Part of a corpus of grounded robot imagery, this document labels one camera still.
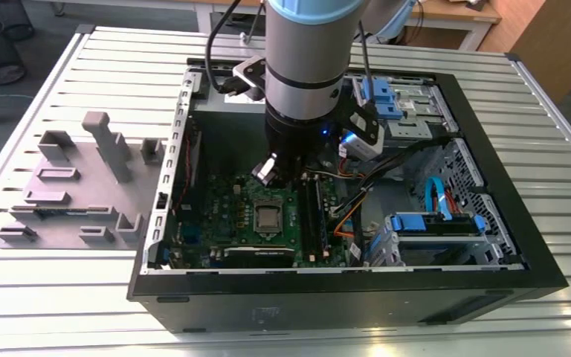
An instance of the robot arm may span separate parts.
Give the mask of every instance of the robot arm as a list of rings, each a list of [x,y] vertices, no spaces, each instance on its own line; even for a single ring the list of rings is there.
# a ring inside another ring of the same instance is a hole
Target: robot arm
[[[393,37],[414,1],[268,0],[265,59],[250,59],[234,71],[265,97],[269,152],[252,171],[265,187],[284,187],[294,180],[306,159],[342,129],[376,142],[374,106],[358,107],[350,93],[341,93],[353,34],[368,14],[366,30]],[[364,118],[364,129],[350,122],[353,113]]]

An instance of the aluminum table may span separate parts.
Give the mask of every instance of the aluminum table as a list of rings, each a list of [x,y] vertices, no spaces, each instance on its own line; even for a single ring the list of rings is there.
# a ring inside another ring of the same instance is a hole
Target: aluminum table
[[[2,211],[19,199],[45,130],[90,141],[86,110],[127,141],[165,138],[186,58],[206,35],[95,28],[77,33],[0,155]],[[213,56],[261,54],[220,36]],[[459,326],[173,335],[125,299],[131,251],[0,249],[0,352],[14,356],[571,356],[571,127],[525,68],[503,54],[372,45],[372,67],[455,74],[569,287]],[[352,64],[361,63],[352,49]]]

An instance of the wooden cabinet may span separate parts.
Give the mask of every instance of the wooden cabinet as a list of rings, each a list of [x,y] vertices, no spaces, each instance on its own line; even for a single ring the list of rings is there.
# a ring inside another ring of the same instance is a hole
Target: wooden cabinet
[[[549,98],[571,89],[571,0],[491,0],[501,15],[479,51],[519,55]]]

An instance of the blue cable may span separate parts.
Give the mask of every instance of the blue cable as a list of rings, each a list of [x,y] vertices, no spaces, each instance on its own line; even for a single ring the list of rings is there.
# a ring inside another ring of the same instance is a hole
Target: blue cable
[[[444,220],[449,221],[453,218],[450,216],[450,212],[448,212],[448,205],[445,204],[444,184],[437,176],[430,176],[424,184],[424,209],[426,212],[433,210],[433,200],[430,198],[430,189],[433,186],[437,194],[437,209],[444,215]]]

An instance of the floor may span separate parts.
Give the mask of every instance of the floor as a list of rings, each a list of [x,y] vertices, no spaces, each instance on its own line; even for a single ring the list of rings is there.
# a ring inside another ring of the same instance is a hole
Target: floor
[[[81,23],[155,30],[197,30],[194,14],[181,10],[138,9],[134,11],[129,7],[69,4],[66,16],[54,17],[47,3],[34,1],[25,1],[25,9],[35,28],[35,35],[31,39],[18,42],[17,49],[29,74],[21,82],[1,86],[0,94],[30,96],[35,94],[74,29]],[[225,26],[221,32],[237,33],[240,29],[248,27],[249,23],[241,22],[240,27]],[[0,99],[0,149],[27,105],[29,100],[25,98]],[[571,122],[571,93],[561,101],[559,109]]]

